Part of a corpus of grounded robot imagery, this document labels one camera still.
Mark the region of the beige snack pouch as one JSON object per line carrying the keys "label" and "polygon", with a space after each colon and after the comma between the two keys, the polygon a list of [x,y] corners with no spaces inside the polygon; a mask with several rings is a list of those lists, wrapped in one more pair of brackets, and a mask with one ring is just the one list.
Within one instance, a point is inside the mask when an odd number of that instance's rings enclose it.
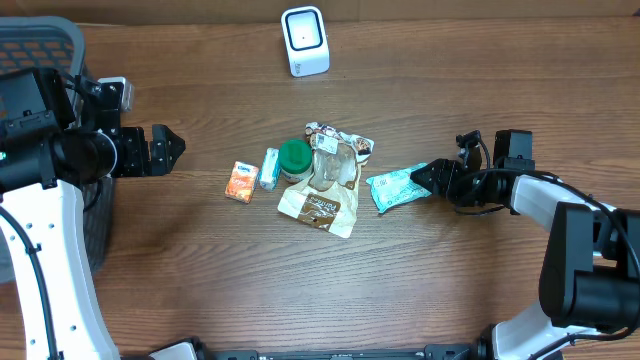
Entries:
{"label": "beige snack pouch", "polygon": [[312,173],[284,191],[277,210],[347,239],[357,220],[362,168],[375,142],[318,122],[305,126],[305,137]]}

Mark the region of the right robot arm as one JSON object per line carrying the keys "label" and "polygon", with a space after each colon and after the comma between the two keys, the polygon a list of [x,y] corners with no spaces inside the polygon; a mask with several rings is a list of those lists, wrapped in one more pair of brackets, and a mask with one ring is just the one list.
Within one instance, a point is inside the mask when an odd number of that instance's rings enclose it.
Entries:
{"label": "right robot arm", "polygon": [[538,299],[488,326],[472,344],[428,345],[427,359],[560,359],[580,341],[611,342],[639,328],[639,214],[594,199],[540,171],[533,135],[500,130],[492,149],[479,131],[459,135],[455,160],[414,170],[415,184],[459,215],[507,210],[549,234]]}

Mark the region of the grey plastic mesh basket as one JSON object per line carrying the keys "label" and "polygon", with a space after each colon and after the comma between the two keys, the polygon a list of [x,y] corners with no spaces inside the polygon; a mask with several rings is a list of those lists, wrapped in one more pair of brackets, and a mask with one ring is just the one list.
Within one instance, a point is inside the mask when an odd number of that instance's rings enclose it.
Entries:
{"label": "grey plastic mesh basket", "polygon": [[[70,75],[92,78],[85,63],[82,31],[68,19],[55,16],[1,19],[1,73],[31,67],[56,68]],[[116,182],[105,178],[82,188],[85,204],[84,235],[90,271],[103,267],[110,243]]]}

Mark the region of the white barcode scanner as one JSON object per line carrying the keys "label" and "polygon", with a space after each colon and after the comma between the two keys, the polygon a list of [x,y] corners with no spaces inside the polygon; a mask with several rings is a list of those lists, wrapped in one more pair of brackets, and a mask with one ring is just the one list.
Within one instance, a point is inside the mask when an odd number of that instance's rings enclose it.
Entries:
{"label": "white barcode scanner", "polygon": [[290,8],[281,15],[281,27],[293,77],[325,73],[330,51],[321,11],[312,5]]}

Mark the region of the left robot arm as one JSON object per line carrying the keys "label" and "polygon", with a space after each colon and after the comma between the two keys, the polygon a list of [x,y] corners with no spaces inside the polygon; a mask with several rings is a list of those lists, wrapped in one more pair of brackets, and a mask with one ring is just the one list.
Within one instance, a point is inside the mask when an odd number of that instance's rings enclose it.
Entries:
{"label": "left robot arm", "polygon": [[1,78],[1,232],[8,246],[30,359],[117,359],[88,262],[87,185],[164,176],[186,149],[165,125],[152,141],[123,127],[133,85],[55,68]]}

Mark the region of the mint green wipes pack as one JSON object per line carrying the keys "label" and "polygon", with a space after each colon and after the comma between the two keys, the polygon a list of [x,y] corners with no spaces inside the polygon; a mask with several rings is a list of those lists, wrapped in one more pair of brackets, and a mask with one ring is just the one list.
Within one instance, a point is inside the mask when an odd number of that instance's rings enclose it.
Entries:
{"label": "mint green wipes pack", "polygon": [[372,176],[366,179],[370,186],[372,199],[380,214],[392,207],[426,198],[431,192],[411,180],[413,171],[422,169],[426,163]]}

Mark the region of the green lid jar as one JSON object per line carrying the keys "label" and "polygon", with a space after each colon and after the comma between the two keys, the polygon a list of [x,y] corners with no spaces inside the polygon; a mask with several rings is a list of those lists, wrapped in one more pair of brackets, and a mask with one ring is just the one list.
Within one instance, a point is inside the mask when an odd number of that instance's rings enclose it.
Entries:
{"label": "green lid jar", "polygon": [[300,139],[282,144],[278,162],[285,180],[292,184],[309,178],[313,173],[313,152],[309,144]]}

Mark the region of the orange tissue pack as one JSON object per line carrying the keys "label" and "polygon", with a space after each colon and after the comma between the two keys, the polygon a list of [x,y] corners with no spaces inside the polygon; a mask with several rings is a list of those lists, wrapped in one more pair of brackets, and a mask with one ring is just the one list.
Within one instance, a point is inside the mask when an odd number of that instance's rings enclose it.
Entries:
{"label": "orange tissue pack", "polygon": [[236,161],[225,188],[225,196],[248,204],[253,197],[259,174],[257,166]]}

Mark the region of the blue tissue pack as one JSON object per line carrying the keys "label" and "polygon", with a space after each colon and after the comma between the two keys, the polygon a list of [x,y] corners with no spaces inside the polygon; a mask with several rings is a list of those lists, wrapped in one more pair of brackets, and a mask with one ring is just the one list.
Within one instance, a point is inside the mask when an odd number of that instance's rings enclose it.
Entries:
{"label": "blue tissue pack", "polygon": [[277,186],[280,175],[280,165],[278,158],[278,149],[268,148],[266,150],[259,177],[259,184],[264,190],[273,191]]}

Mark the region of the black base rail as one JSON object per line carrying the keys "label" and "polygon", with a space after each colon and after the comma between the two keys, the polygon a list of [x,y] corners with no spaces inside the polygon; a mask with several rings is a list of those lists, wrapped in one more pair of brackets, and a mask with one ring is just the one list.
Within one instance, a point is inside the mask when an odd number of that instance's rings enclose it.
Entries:
{"label": "black base rail", "polygon": [[210,350],[198,337],[185,338],[149,353],[122,355],[122,360],[489,360],[496,359],[490,344],[431,344],[422,349],[326,350],[259,352]]}

